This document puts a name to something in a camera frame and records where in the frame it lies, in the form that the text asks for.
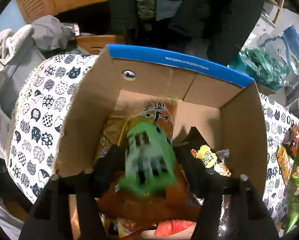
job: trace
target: cat pattern tablecloth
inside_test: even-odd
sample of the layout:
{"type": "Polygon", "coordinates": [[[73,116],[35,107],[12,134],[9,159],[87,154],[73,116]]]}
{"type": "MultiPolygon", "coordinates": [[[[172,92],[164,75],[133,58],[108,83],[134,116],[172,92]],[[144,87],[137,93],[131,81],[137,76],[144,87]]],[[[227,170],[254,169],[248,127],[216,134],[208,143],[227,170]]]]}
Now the cat pattern tablecloth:
{"type": "Polygon", "coordinates": [[[13,118],[8,172],[34,203],[52,175],[56,146],[70,98],[96,55],[56,55],[45,60],[20,92],[13,118]]]}
{"type": "Polygon", "coordinates": [[[287,192],[284,179],[276,158],[277,146],[294,123],[299,119],[290,114],[283,106],[260,93],[267,134],[267,172],[263,202],[276,223],[287,213],[287,192]]]}

